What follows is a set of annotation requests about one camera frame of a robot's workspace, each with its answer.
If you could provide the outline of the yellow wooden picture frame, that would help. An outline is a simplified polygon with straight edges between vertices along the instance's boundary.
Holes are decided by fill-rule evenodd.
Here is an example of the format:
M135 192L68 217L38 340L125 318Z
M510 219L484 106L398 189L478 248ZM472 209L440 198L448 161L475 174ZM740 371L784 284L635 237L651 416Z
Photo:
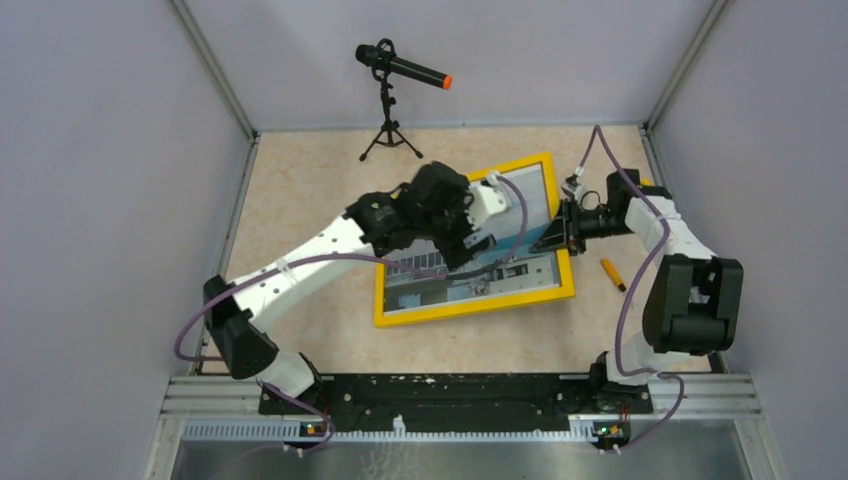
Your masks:
M559 194L557 192L555 170L551 154L539 153L531 155L519 160L497 165L494 169L498 170L503 175L509 170L522 168L535 163L540 163L544 167L551 223L554 214L559 207ZM519 188L513 192L520 202L522 219L520 222L518 238L513 247L504 257L506 261L514 255L514 252L520 246L523 238L525 237L525 229L527 226L528 207L525 202L525 198ZM576 288L569 255L563 251L555 251L551 253L557 255L558 267L561 275L561 285L559 287L545 288L517 295L474 300L459 305L436 307L432 310L402 311L389 315L385 315L383 313L383 276L387 266L378 265L376 268L374 324L378 328L398 327L445 320L477 313L490 313L499 310L572 298L576 294ZM442 256L435 246L429 241L417 240L411 247L405 250L396 251L390 254L388 258L392 262L389 266L411 272L416 276L429 277L436 280L451 280L446 276L447 268ZM475 277L493 270L500 264L500 261L495 261L477 270L465 273L470 275L468 278Z

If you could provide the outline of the yellow handled screwdriver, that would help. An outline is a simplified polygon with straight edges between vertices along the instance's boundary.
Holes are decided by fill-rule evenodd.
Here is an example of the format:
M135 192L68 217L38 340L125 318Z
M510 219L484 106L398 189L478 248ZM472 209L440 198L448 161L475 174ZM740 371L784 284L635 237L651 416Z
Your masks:
M609 259L602 258L600 260L600 265L601 265L603 271L605 272L605 274L607 275L607 277L609 278L609 280L612 282L612 284L620 292L626 292L627 286L626 286L625 282L623 281L622 277L620 276L618 270L614 266L614 264Z

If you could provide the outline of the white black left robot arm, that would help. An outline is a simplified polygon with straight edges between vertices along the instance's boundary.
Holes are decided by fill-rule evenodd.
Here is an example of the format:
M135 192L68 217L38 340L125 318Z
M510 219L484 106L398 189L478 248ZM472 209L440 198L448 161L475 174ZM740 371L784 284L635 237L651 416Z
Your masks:
M230 375L282 392L297 413L319 404L317 375L305 357L275 344L271 327L294 305L351 270L360 259L381 259L429 240L451 271L486 245L467 238L511 206L501 182L478 183L441 162L421 167L392 192L370 192L290 253L231 281L216 276L204 286L204 325Z

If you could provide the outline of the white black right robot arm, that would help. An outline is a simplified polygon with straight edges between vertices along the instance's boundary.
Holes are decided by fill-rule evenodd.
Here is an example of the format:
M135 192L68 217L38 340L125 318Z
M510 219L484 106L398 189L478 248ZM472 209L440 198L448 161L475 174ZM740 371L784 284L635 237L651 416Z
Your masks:
M642 332L591 365L589 404L612 412L638 387L676 363L728 349L735 337L744 269L707 248L677 211L664 187L642 185L636 169L608 175L607 200L586 209L579 176L569 176L552 222L533 253L576 256L590 239L636 235L657 267L642 310Z

